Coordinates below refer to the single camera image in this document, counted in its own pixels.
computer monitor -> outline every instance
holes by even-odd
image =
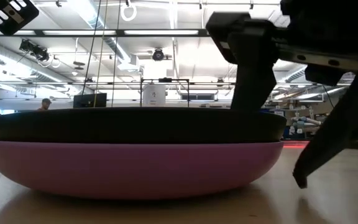
[[[94,106],[95,94],[74,96],[74,108],[92,108]],[[107,93],[96,94],[95,107],[106,107]]]

robotic claw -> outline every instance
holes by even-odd
[[[357,74],[295,164],[293,176],[302,189],[358,128],[358,5],[341,6],[339,12],[324,1],[282,0],[282,12],[291,19],[287,28],[248,13],[225,12],[215,12],[206,25],[223,57],[238,64],[234,110],[260,109],[276,85],[272,69],[279,58],[307,64],[306,79],[324,85],[336,85],[346,72]],[[344,9],[351,9],[352,16],[340,15]]]

security camera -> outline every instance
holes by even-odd
[[[156,62],[162,61],[164,59],[164,53],[162,52],[162,49],[158,48],[155,49],[153,53],[153,60]]]

person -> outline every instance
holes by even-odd
[[[41,107],[38,108],[39,111],[45,111],[49,109],[49,106],[52,104],[52,102],[50,101],[50,99],[45,98],[42,100],[42,104]]]

desk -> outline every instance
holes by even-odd
[[[358,224],[358,151],[341,152],[310,175],[304,190],[291,176],[300,152],[284,149],[274,168],[247,187],[163,202],[58,197],[0,174],[0,224]]]

